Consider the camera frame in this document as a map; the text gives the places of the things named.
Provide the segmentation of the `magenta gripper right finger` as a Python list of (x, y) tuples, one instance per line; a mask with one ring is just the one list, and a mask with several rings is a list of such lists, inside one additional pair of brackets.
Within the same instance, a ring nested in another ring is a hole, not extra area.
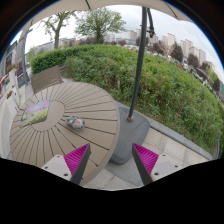
[(132, 144), (132, 155), (144, 185), (148, 185), (182, 168), (171, 156)]

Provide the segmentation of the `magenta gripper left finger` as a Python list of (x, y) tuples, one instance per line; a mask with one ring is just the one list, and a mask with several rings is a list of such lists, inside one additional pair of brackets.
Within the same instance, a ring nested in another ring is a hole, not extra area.
[(42, 169), (79, 185), (90, 154), (90, 144), (85, 144), (65, 156), (55, 155)]

